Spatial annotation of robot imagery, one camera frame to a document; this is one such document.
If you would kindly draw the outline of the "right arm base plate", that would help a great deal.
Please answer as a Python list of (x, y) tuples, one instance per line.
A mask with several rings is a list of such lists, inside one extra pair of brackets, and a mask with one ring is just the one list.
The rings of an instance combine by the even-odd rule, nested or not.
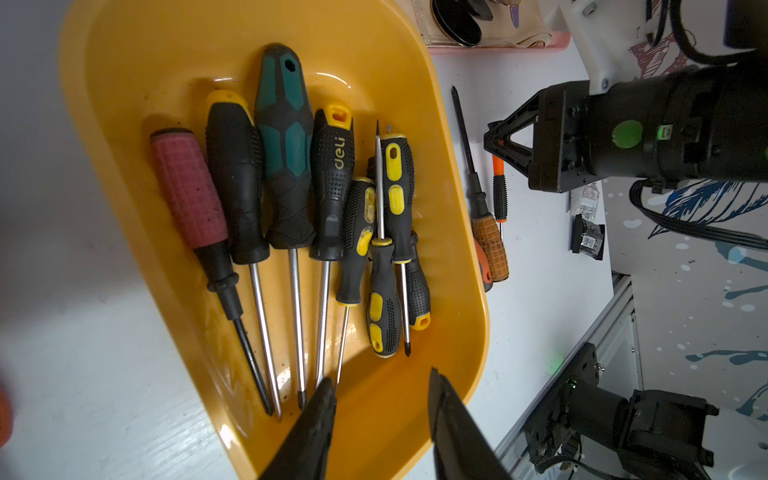
[(554, 456), (570, 436), (566, 426), (566, 397), (570, 391), (578, 383), (597, 386), (599, 376), (596, 347), (585, 342), (561, 368), (524, 424), (527, 451), (534, 465)]

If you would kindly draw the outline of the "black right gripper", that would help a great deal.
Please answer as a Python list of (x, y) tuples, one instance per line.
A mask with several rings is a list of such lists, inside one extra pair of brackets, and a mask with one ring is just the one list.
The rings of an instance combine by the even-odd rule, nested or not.
[[(533, 148), (513, 136), (533, 128)], [(533, 190), (567, 192), (608, 177), (662, 188), (696, 179), (767, 179), (767, 70), (686, 67), (592, 95), (553, 85), (488, 124), (484, 149)]]

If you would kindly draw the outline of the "slim orange black screwdriver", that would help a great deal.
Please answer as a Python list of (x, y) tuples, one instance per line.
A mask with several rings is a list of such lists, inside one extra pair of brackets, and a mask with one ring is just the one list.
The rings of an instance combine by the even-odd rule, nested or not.
[(499, 226), (500, 235), (503, 235), (503, 225), (507, 221), (508, 199), (505, 177), (505, 162), (493, 155), (493, 203), (494, 216)]

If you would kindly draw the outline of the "brown handled screwdriver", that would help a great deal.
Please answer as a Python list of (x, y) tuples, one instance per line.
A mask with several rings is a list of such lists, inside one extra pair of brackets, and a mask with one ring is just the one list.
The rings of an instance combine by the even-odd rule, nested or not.
[(451, 97), (467, 164), (472, 233), (486, 255), (491, 280), (502, 282), (510, 275), (506, 250), (496, 220), (488, 208), (486, 194), (474, 165), (460, 97), (455, 86), (451, 87)]

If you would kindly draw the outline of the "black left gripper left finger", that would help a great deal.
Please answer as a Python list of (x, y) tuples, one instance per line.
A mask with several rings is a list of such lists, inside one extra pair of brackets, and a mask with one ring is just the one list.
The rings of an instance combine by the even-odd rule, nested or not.
[(325, 479), (336, 409), (334, 383), (325, 377), (259, 479)]

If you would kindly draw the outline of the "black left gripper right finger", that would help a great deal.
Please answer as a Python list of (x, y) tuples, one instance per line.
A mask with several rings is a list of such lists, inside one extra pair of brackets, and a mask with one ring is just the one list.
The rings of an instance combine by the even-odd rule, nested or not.
[(450, 381), (432, 368), (428, 418), (437, 479), (511, 479)]

